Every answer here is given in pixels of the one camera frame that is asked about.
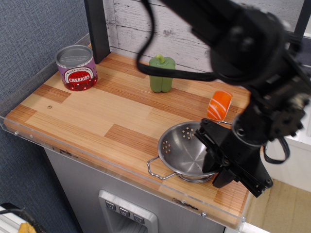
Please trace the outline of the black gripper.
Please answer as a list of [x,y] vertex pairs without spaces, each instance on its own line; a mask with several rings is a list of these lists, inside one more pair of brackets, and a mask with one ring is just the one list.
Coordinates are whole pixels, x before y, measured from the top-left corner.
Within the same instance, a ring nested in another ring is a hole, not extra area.
[[257,198],[273,186],[260,158],[261,146],[244,143],[233,129],[206,118],[201,120],[195,136],[207,148],[202,172],[218,173],[212,182],[214,187],[241,182]]

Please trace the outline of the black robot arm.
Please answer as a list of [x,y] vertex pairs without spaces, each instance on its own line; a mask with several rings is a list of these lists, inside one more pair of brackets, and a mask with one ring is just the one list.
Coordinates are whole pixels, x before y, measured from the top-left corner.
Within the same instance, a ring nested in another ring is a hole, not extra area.
[[273,185],[260,151],[302,129],[304,107],[311,96],[309,76],[286,48],[293,42],[281,21],[270,13],[229,0],[167,0],[165,4],[210,46],[217,79],[250,91],[246,109],[227,129],[203,119],[196,131],[207,147],[204,170],[220,166],[217,188],[241,182],[254,196]]

